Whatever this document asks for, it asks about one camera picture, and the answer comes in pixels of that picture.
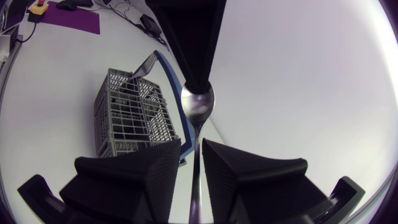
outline yellow object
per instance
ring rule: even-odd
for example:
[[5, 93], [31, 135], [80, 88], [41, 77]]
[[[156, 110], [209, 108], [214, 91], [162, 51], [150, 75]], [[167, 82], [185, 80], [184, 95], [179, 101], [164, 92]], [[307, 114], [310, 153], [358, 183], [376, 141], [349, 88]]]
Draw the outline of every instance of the yellow object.
[[37, 6], [37, 1], [31, 5], [29, 11], [36, 15], [42, 15], [49, 8], [48, 3], [43, 3], [43, 6]]

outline gray plastic basket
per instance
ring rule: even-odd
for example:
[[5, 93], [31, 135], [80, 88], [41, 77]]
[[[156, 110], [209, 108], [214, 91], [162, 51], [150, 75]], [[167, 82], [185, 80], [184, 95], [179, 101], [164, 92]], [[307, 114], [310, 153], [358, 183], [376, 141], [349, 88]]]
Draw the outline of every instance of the gray plastic basket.
[[108, 69], [94, 103], [96, 153], [119, 156], [177, 139], [160, 86]]

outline metal spoon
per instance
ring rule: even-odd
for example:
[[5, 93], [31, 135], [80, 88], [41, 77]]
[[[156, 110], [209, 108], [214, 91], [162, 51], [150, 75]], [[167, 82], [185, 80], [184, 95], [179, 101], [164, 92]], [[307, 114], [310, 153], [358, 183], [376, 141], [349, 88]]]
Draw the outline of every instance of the metal spoon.
[[193, 161], [193, 178], [189, 223], [200, 223], [201, 188], [200, 188], [200, 130], [209, 118], [215, 104], [213, 88], [209, 83], [207, 93], [194, 94], [186, 85], [181, 92], [181, 104], [185, 115], [195, 130], [195, 158]]

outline fork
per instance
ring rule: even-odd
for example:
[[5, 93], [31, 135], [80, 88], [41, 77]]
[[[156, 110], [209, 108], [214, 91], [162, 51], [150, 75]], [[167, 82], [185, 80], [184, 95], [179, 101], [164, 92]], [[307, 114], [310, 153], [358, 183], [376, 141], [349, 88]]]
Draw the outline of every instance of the fork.
[[132, 74], [132, 77], [129, 78], [129, 81], [133, 78], [144, 77], [148, 75], [148, 73], [154, 67], [155, 62], [157, 61], [157, 55], [152, 53], [145, 61], [138, 67], [138, 69]]

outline purple mat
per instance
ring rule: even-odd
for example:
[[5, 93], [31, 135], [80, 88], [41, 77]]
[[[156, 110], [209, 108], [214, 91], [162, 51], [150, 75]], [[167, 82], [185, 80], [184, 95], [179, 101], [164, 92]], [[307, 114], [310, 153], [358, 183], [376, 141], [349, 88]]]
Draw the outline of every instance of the purple mat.
[[79, 8], [76, 11], [57, 9], [57, 3], [52, 1], [48, 4], [49, 8], [40, 22], [100, 34], [100, 16], [97, 13]]

